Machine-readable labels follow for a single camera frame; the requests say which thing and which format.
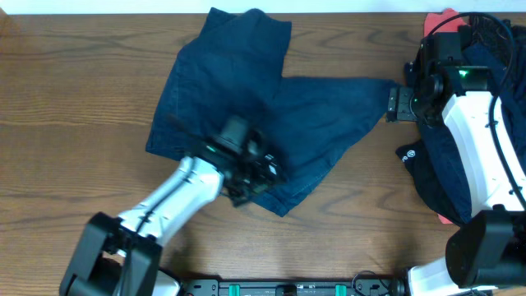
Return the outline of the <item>dark blue denim shorts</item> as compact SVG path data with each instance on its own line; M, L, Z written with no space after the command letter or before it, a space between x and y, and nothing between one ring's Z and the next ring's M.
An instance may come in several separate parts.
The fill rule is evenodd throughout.
M196 136L212 136L240 116L268 137L286 176L255 203L279 216L299 205L385 114L395 83L283 76L291 30L258 9L211 9L200 34L178 52L146 150L180 160Z

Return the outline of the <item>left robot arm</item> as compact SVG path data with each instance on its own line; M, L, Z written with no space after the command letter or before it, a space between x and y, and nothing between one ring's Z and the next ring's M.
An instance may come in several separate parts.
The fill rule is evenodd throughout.
M61 295L177 295L160 270L165 245L203 206L225 195L238 207L284 181L269 137L239 116L219 133L195 138L177 170L146 199L116 217L85 224L65 271Z

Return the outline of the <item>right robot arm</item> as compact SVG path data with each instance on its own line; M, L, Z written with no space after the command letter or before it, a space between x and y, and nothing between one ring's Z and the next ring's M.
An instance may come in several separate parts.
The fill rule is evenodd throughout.
M387 119L446 126L468 181L472 219L445 255L392 280L391 295L456 295L525 284L525 175L502 120L485 66L462 59L459 32L422 39L412 87L390 91Z

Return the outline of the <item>black garment with logo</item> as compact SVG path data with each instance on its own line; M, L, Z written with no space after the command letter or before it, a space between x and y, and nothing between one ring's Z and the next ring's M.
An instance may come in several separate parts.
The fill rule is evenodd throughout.
M416 141L396 149L404 167L413 177L414 186L424 203L432 210L437 210L445 192L440 185L431 159L422 141Z

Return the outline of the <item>dark blue garment in pile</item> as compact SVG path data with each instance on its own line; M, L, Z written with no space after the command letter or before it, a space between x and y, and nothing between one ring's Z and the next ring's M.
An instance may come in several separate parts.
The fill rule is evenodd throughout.
M510 141L520 165L525 166L525 64L512 71L501 93L502 113ZM445 195L437 210L454 224L471 220L471 196L468 180L454 138L447 127L428 127L418 124L421 139L431 159L432 168Z

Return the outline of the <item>red garment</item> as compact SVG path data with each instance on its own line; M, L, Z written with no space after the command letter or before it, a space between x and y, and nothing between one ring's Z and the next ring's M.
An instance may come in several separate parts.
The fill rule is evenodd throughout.
M445 21L453 16L457 16L458 14L459 13L452 8L446 8L441 13L428 13L423 23L423 36L427 37L429 33L442 21ZM459 27L462 25L467 25L467 23L462 18L457 18L441 26L438 30L436 30L436 33L457 32Z

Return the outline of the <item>black knit garment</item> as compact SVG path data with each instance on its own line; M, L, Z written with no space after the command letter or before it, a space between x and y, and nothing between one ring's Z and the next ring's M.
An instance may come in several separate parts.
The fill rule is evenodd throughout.
M504 19L503 24L510 30L514 41L514 69L518 71L525 64L525 27L512 25L510 20ZM483 45L503 65L510 61L508 49L509 36L505 29L496 22L482 16L469 17L472 26L472 41Z

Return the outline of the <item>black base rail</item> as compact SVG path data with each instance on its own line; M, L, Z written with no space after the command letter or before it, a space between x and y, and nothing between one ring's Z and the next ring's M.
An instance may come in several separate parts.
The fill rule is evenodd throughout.
M410 295L401 279L373 275L349 281L235 281L187 280L181 296L404 296Z

